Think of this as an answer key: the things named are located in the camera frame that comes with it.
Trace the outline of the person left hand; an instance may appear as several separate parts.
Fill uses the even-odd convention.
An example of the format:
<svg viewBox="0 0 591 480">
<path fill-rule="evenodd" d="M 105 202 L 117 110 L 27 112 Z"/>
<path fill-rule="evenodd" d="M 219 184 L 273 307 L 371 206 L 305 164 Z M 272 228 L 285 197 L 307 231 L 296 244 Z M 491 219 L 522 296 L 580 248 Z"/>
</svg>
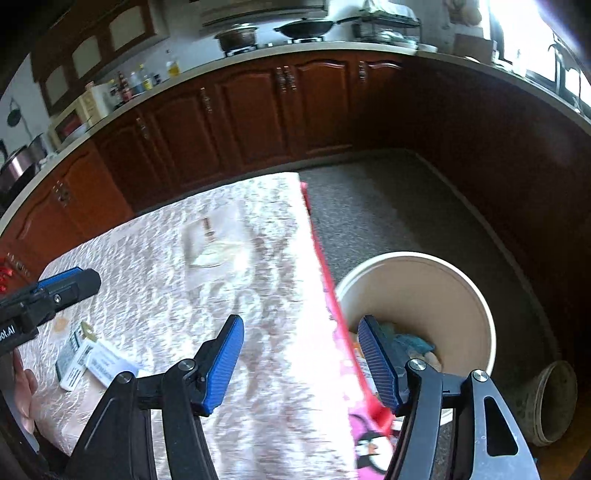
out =
<svg viewBox="0 0 591 480">
<path fill-rule="evenodd" d="M 31 404 L 33 395 L 38 389 L 38 382 L 33 371 L 24 368 L 21 355 L 17 349 L 13 351 L 12 358 L 15 381 L 15 405 L 19 412 L 22 426 L 26 432 L 33 435 L 35 422 L 31 416 Z"/>
</svg>

